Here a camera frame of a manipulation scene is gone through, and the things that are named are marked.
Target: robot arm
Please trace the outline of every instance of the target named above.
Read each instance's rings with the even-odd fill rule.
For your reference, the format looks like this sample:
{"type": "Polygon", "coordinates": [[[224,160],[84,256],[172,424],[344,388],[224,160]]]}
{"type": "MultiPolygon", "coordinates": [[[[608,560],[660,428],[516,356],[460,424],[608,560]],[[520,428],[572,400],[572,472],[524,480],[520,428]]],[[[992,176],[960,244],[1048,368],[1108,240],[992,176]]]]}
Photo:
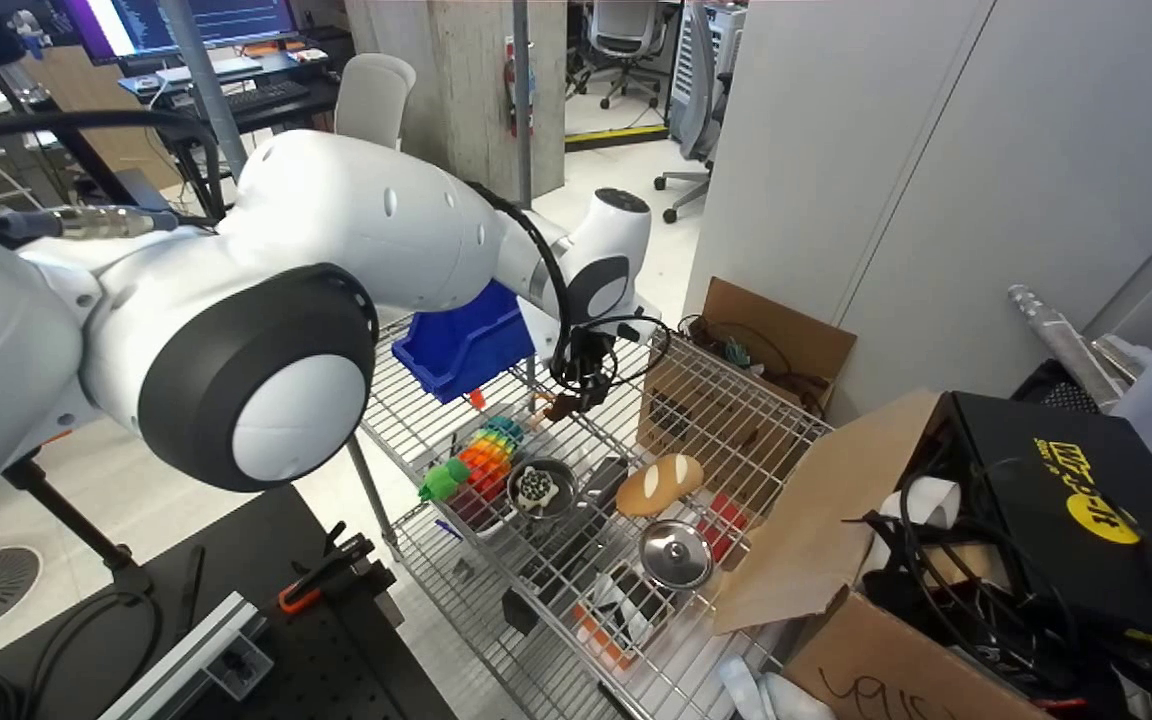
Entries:
{"type": "Polygon", "coordinates": [[[456,176],[284,132],[248,160],[216,232],[0,248],[0,468],[104,412],[196,480],[296,480],[368,408],[372,304],[440,312],[500,280],[568,324],[636,312],[648,224],[636,196],[596,192],[552,268],[524,216],[456,176]]]}

